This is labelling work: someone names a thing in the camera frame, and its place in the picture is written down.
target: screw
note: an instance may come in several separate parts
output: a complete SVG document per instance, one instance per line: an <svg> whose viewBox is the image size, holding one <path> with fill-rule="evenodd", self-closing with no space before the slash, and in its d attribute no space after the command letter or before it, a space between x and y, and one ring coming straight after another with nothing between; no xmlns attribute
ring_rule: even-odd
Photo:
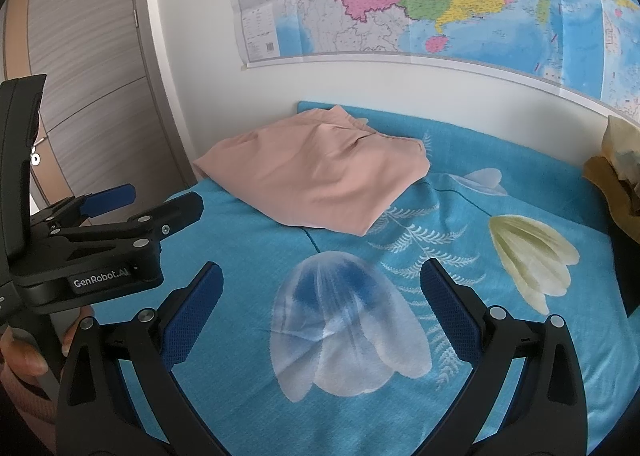
<svg viewBox="0 0 640 456"><path fill-rule="evenodd" d="M564 326L564 319L560 315L551 315L551 324L556 328Z"/></svg>
<svg viewBox="0 0 640 456"><path fill-rule="evenodd" d="M93 317L85 317L80 321L80 329L88 330L94 326L94 318Z"/></svg>
<svg viewBox="0 0 640 456"><path fill-rule="evenodd" d="M500 306L492 306L491 308L489 308L489 315L491 315L491 317L498 321L507 318L507 312Z"/></svg>
<svg viewBox="0 0 640 456"><path fill-rule="evenodd" d="M155 316L156 312L154 312L151 308L146 308L138 313L138 320L140 322L149 322L152 321Z"/></svg>

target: world map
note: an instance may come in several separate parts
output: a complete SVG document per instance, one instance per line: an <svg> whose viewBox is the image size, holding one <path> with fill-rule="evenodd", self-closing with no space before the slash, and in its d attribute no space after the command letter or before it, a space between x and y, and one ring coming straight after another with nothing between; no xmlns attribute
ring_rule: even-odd
<svg viewBox="0 0 640 456"><path fill-rule="evenodd" d="M640 121L637 0L235 0L247 64L446 57L544 78Z"/></svg>

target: blue gripper pad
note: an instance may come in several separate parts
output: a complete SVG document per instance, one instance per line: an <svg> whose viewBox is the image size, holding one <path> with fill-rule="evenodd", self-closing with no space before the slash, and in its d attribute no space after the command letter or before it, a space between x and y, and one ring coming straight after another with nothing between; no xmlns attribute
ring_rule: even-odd
<svg viewBox="0 0 640 456"><path fill-rule="evenodd" d="M486 310L476 292L456 285L436 259L422 265L420 287L458 358L475 367L482 358L481 324Z"/></svg>
<svg viewBox="0 0 640 456"><path fill-rule="evenodd" d="M222 295L223 276L220 267L207 262L184 290L180 307L169 319L162 333L160 356L167 371L184 362L209 315Z"/></svg>
<svg viewBox="0 0 640 456"><path fill-rule="evenodd" d="M83 216L96 217L132 204L136 200L136 188L131 184L121 185L88 196L80 213Z"/></svg>

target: blue blanket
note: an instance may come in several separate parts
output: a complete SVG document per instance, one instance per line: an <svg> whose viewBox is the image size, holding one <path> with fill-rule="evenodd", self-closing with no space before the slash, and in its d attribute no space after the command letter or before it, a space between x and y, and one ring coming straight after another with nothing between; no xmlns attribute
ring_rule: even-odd
<svg viewBox="0 0 640 456"><path fill-rule="evenodd" d="M163 243L164 284L96 306L98 320L157 307L215 261L222 298L174 374L231 454L404 456L470 372L419 290L420 265L436 257L487 305L566 319L592 450L639 386L640 324L625 316L597 192L578 169L493 137L346 109L423 139L432 162L365 237L278 225L203 181L202 219ZM521 366L480 438L500 424ZM125 374L145 427L162 438L130 366Z"/></svg>

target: human hand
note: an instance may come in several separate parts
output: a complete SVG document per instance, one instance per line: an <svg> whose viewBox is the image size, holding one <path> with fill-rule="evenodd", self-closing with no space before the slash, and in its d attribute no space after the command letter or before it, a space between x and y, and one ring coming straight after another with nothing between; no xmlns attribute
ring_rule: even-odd
<svg viewBox="0 0 640 456"><path fill-rule="evenodd" d="M83 306L80 314L71 327L66 331L62 339L62 353L66 357L74 339L80 321L94 314L91 306ZM49 366L44 357L39 354L31 344L14 339L11 327L8 327L0 338L0 352L4 357L4 363L14 372L18 378L28 384L37 386L37 376L42 376L49 371Z"/></svg>

